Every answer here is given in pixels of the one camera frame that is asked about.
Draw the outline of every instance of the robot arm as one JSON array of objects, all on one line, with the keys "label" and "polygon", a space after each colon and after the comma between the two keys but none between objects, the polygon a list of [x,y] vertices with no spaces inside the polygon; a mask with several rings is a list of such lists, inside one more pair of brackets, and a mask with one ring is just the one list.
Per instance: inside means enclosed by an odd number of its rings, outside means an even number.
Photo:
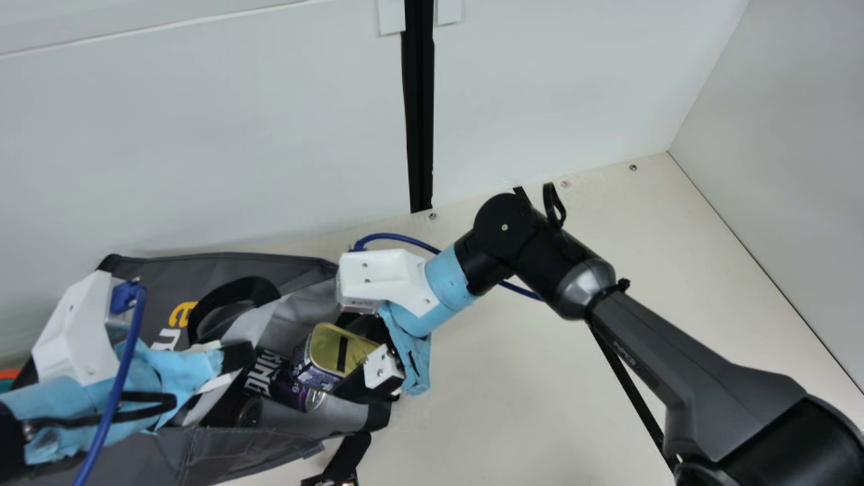
[{"label": "robot arm", "polygon": [[864,481],[861,434],[792,378],[735,365],[627,296],[611,265],[546,216],[497,195],[454,245],[468,290],[519,276],[564,319],[584,319],[667,407],[664,452],[678,484],[852,485]]}]

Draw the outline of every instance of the black bag strap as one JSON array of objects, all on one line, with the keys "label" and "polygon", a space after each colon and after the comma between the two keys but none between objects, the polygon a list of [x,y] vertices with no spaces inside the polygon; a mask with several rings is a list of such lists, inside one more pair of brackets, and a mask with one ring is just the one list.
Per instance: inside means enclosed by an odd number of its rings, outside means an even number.
[{"label": "black bag strap", "polygon": [[228,282],[213,289],[205,295],[189,312],[186,332],[189,344],[195,344],[199,339],[198,327],[204,317],[219,307],[251,300],[255,307],[269,304],[280,298],[279,289],[266,278],[243,277]]},{"label": "black bag strap", "polygon": [[301,481],[301,486],[315,486],[316,484],[351,484],[359,486],[357,480],[357,466],[363,460],[363,456],[372,444],[372,435],[369,432],[357,432],[342,439],[342,444],[336,454],[330,459],[330,464],[324,468],[324,473],[319,476],[308,477]]}]

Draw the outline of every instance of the white wall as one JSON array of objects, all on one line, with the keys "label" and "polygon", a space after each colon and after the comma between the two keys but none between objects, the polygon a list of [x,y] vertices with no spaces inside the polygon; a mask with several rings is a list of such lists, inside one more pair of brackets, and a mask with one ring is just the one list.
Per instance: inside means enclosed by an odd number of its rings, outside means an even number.
[{"label": "white wall", "polygon": [[747,2],[465,0],[434,33],[434,203],[666,151]]},{"label": "white wall", "polygon": [[859,385],[862,19],[859,0],[753,0],[671,148]]},{"label": "white wall", "polygon": [[0,361],[107,253],[408,212],[400,41],[376,12],[297,3],[0,56]]}]

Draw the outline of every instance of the black strap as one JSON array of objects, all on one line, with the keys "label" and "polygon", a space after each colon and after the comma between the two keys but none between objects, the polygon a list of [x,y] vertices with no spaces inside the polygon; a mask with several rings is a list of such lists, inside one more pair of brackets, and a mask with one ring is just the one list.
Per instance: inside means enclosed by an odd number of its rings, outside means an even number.
[{"label": "black strap", "polygon": [[230,304],[251,300],[255,307],[261,307],[280,298],[279,289],[266,278],[244,277],[217,287],[205,295],[189,312],[186,332],[189,343],[195,344],[199,339],[198,326],[204,317]]},{"label": "black strap", "polygon": [[594,335],[594,339],[597,341],[597,345],[600,346],[600,351],[603,352],[603,356],[606,358],[606,361],[609,363],[609,367],[612,369],[613,373],[615,373],[615,377],[618,378],[618,383],[620,383],[621,387],[624,388],[624,393],[627,394],[627,398],[630,399],[630,403],[633,405],[633,409],[636,410],[636,414],[639,416],[639,419],[642,420],[642,425],[648,431],[648,434],[651,436],[651,440],[654,441],[654,445],[657,447],[658,451],[660,451],[660,456],[663,457],[663,460],[666,462],[666,465],[672,472],[675,472],[675,468],[678,466],[680,461],[675,456],[667,456],[663,452],[663,441],[664,434],[663,429],[660,428],[660,425],[657,423],[657,420],[654,419],[654,414],[651,413],[651,409],[648,408],[648,405],[645,403],[645,399],[642,397],[642,394],[639,393],[638,388],[633,383],[633,379],[627,373],[626,368],[624,368],[624,363],[621,362],[621,359],[618,357],[618,353],[612,349],[612,346],[609,345],[608,342],[603,338],[603,336],[597,332],[593,326],[592,321],[594,320],[594,308],[597,307],[597,304],[608,297],[609,295],[615,292],[625,292],[628,288],[630,288],[630,280],[626,278],[622,278],[618,281],[618,283],[608,289],[604,289],[599,294],[595,295],[594,298],[588,303],[588,308],[585,311],[585,322],[588,323],[591,329],[591,334]]},{"label": "black strap", "polygon": [[346,436],[342,439],[336,454],[330,459],[330,464],[324,468],[324,476],[336,483],[343,483],[357,470],[371,444],[372,435],[369,432],[357,432]]},{"label": "black strap", "polygon": [[0,484],[6,484],[26,472],[24,462],[24,439],[21,422],[0,401]]},{"label": "black strap", "polygon": [[[140,408],[129,412],[114,413],[112,424],[120,424],[123,422],[132,422],[135,420],[149,419],[157,417],[163,413],[170,412],[177,408],[177,398],[170,393],[146,393],[146,392],[122,392],[120,394],[121,401],[139,402],[139,403],[156,403],[157,405]],[[41,419],[25,420],[28,424],[37,429],[45,427],[60,427],[64,429],[79,429],[81,427],[92,427],[98,425],[102,420],[102,415],[89,415],[77,419],[53,419],[49,417]]]},{"label": "black strap", "polygon": [[369,445],[372,444],[372,435],[369,432],[357,432],[342,439],[342,444],[336,454],[330,459],[330,464],[324,468],[324,473],[318,476],[307,477],[300,482],[301,486],[315,486],[318,484],[351,484],[359,486],[357,480],[357,466],[363,460]]},{"label": "black strap", "polygon": [[555,184],[546,182],[543,185],[543,206],[546,208],[546,219],[553,229],[561,229],[564,221],[567,220],[567,209],[561,198],[558,197],[558,191],[555,189]]}]

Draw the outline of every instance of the gray bag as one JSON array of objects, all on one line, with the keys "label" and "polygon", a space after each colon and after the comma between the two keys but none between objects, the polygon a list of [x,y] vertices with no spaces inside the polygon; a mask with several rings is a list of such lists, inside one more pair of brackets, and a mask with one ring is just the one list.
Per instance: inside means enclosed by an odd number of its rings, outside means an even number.
[{"label": "gray bag", "polygon": [[[289,355],[313,326],[335,322],[337,265],[323,259],[253,253],[212,253],[161,259],[110,255],[99,270],[118,278],[140,277],[148,287],[141,339],[154,349],[189,346],[189,313],[204,296],[234,280],[261,277],[283,295],[273,310],[260,346]],[[206,326],[218,329],[248,311],[229,304],[209,313]],[[35,382],[32,361],[16,387]],[[277,467],[323,450],[324,438],[386,426],[390,404],[360,405],[328,397],[318,415],[288,409],[284,425],[270,429],[163,427],[138,433],[103,449],[88,484],[92,486],[207,486]],[[71,484],[83,455],[31,468],[17,485]]]}]

